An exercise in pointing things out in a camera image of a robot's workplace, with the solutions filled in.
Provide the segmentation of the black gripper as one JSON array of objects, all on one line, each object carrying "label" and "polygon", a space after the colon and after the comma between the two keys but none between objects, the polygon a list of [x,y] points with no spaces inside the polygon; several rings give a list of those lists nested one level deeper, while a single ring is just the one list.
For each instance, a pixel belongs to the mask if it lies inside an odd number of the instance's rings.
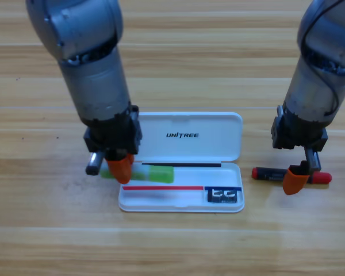
[{"label": "black gripper", "polygon": [[306,159],[299,165],[290,165],[282,181],[286,195],[297,194],[303,189],[310,175],[321,170],[318,153],[328,140],[326,128],[319,122],[300,119],[279,105],[271,127],[271,138],[275,149],[304,148]]},{"label": "black gripper", "polygon": [[83,139],[91,158],[86,174],[98,175],[105,158],[112,176],[127,184],[132,177],[134,155],[138,154],[143,137],[139,123],[139,107],[129,105],[109,120],[83,120],[87,126]]}]

